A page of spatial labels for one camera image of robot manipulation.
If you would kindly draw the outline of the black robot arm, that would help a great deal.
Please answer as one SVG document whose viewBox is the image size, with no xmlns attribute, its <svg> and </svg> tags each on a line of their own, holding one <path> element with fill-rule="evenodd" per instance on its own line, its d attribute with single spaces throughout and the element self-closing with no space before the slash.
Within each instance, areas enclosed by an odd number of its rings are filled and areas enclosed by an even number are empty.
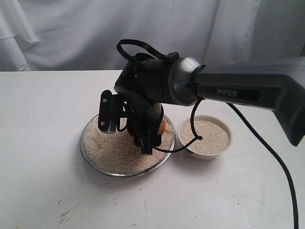
<svg viewBox="0 0 305 229">
<path fill-rule="evenodd" d="M 209 99 L 259 107 L 275 114 L 293 146 L 305 134 L 304 57 L 206 66 L 177 53 L 163 58 L 138 53 L 128 58 L 114 89 L 109 129 L 117 130 L 127 102 L 126 116 L 146 153 L 160 140 L 156 126 L 163 112 L 158 104 L 190 106 Z"/>
</svg>

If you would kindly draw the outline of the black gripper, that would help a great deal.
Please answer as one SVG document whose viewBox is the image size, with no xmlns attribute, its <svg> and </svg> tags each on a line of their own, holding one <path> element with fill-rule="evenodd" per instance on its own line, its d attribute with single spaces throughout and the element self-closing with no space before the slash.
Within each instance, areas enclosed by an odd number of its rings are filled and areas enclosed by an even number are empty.
<svg viewBox="0 0 305 229">
<path fill-rule="evenodd" d="M 116 96 L 116 130 L 127 130 L 142 155 L 152 155 L 153 149 L 162 143 L 164 110 L 160 103 L 142 106 Z"/>
</svg>

